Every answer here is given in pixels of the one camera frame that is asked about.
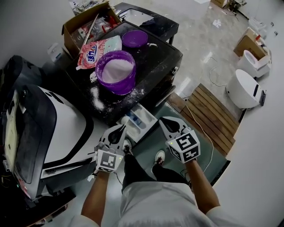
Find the white sneaker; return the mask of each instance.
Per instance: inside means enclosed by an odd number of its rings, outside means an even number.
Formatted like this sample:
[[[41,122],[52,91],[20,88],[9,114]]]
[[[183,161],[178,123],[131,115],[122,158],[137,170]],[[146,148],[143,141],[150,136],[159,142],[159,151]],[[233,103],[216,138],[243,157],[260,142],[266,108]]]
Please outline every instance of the white sneaker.
[[[125,155],[127,154],[133,155],[132,145],[128,139],[125,139],[123,142],[123,152],[125,153]]]
[[[163,150],[158,151],[155,157],[154,165],[162,166],[165,161],[166,154]]]

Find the purple bucket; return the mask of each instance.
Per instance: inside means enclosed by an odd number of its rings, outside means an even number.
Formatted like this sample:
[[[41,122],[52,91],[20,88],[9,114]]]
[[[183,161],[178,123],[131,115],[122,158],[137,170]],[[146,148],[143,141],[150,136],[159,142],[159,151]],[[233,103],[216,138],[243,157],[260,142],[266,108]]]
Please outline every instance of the purple bucket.
[[[123,80],[115,83],[107,83],[104,82],[102,77],[103,69],[105,65],[113,59],[126,60],[133,65],[133,68],[129,75]],[[98,81],[114,94],[125,95],[131,92],[135,87],[136,65],[132,55],[126,51],[111,51],[103,55],[97,62],[95,73],[97,75]]]

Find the purple lid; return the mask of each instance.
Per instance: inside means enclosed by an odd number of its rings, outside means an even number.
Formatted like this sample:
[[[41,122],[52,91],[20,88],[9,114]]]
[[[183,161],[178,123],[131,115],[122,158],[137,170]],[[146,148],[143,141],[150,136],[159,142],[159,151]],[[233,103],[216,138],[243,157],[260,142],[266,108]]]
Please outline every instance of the purple lid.
[[[148,41],[147,33],[140,30],[133,30],[125,33],[122,43],[127,47],[141,47]]]

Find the black and white marker cube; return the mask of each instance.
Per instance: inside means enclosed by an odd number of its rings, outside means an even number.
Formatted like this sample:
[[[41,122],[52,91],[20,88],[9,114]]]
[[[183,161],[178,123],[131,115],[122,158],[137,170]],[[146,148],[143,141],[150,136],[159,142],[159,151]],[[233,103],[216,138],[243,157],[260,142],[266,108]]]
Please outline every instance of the black and white marker cube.
[[[188,162],[200,155],[200,142],[193,130],[178,138],[167,141],[166,144],[172,155],[182,163]]]
[[[121,163],[123,156],[108,151],[98,150],[96,170],[114,172]]]

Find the wooden pallet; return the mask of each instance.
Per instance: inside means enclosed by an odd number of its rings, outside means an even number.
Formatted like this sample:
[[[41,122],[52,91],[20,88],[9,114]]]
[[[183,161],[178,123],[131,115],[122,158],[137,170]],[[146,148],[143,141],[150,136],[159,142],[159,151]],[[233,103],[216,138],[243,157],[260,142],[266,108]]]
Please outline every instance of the wooden pallet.
[[[235,143],[233,136],[239,123],[207,88],[200,84],[187,101],[172,93],[167,102],[209,141],[196,120],[210,137],[214,147],[222,155],[227,156]]]

